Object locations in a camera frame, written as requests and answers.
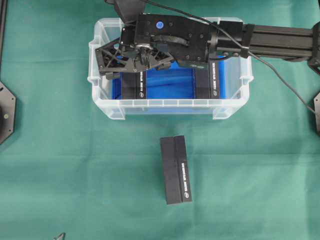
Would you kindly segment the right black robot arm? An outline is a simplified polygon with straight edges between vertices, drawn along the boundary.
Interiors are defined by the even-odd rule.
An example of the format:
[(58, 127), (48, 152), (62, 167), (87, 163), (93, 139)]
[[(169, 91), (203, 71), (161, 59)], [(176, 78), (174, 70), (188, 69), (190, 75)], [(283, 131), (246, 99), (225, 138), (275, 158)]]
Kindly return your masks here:
[(320, 71), (320, 26), (290, 28), (240, 21), (194, 20), (176, 15), (140, 14), (119, 38), (95, 51), (101, 75), (182, 68), (207, 68), (210, 61), (250, 56), (306, 61)]

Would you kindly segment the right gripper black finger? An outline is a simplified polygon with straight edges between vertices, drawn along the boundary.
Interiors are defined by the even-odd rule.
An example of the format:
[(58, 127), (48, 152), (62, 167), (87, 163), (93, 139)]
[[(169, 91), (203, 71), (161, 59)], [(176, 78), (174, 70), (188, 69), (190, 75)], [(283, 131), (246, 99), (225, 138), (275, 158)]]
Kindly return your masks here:
[(121, 73), (120, 72), (106, 72), (105, 73), (105, 78), (107, 80), (120, 79), (121, 78)]

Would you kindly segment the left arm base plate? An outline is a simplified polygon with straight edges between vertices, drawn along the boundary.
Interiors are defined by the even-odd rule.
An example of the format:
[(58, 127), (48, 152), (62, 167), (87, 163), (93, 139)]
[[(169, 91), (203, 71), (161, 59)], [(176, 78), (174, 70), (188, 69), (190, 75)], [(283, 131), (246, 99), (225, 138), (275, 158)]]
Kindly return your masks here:
[(0, 143), (2, 144), (15, 130), (16, 97), (0, 83)]

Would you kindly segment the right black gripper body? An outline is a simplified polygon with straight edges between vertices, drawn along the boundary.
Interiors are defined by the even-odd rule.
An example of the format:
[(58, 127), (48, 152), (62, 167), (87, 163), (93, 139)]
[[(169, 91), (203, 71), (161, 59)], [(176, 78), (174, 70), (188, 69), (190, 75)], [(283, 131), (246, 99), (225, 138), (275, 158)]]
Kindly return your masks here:
[(176, 62), (181, 68), (205, 69), (209, 62), (211, 26), (183, 16), (140, 14), (115, 40), (99, 47), (99, 73), (163, 70)]

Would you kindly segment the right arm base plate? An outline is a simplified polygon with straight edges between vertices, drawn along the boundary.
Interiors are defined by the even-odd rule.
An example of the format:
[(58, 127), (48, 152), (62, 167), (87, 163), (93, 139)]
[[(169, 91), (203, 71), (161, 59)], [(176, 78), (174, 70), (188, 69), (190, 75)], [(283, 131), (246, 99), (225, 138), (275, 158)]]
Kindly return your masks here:
[(316, 133), (320, 135), (320, 92), (313, 98)]

